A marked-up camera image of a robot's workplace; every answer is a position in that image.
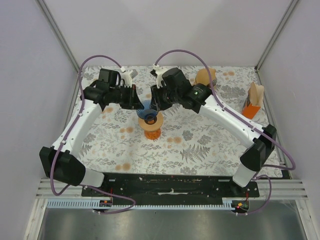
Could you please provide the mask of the orange glass dripper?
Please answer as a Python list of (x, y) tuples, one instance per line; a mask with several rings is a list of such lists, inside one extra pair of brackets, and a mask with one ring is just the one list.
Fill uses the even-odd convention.
[(157, 140), (161, 136), (161, 129), (157, 129), (156, 131), (144, 131), (144, 135), (149, 140)]

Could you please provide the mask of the brown paper coffee filter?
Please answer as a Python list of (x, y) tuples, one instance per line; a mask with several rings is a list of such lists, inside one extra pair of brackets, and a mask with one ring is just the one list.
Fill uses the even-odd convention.
[(213, 86), (215, 87), (217, 84), (216, 69), (210, 67), (208, 69), (210, 72), (211, 80), (209, 78), (208, 71), (205, 68), (203, 68), (197, 72), (195, 76), (195, 83), (202, 84), (208, 87), (210, 85), (210, 82), (212, 82)]

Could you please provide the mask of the orange coffee filter box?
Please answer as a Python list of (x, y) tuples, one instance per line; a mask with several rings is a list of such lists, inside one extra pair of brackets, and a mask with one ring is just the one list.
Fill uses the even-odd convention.
[(247, 98), (242, 107), (242, 115), (248, 119), (253, 119), (263, 105), (264, 86), (258, 85), (255, 82), (250, 84), (247, 92)]

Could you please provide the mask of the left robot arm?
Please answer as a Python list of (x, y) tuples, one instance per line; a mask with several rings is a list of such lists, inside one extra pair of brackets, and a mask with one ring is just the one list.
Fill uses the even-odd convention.
[(83, 141), (97, 117), (109, 104), (125, 110), (140, 110), (140, 101), (133, 78), (135, 69), (121, 71), (100, 69), (98, 79), (87, 86), (80, 97), (79, 110), (69, 121), (60, 137), (50, 147), (43, 147), (39, 157), (45, 175), (71, 186), (92, 186), (103, 197), (110, 192), (110, 184), (99, 171), (86, 168), (78, 159)]

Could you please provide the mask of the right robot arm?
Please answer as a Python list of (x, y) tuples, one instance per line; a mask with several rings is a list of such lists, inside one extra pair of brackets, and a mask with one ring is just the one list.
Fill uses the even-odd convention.
[(262, 126), (255, 123), (223, 105), (207, 86), (201, 83), (191, 85), (177, 67), (167, 69), (154, 65), (150, 73), (156, 77), (156, 84), (150, 88), (152, 109), (164, 111), (174, 104), (180, 104), (185, 109), (214, 120), (246, 147), (229, 184), (233, 196), (242, 196), (247, 191), (248, 183), (275, 149), (276, 128), (271, 124)]

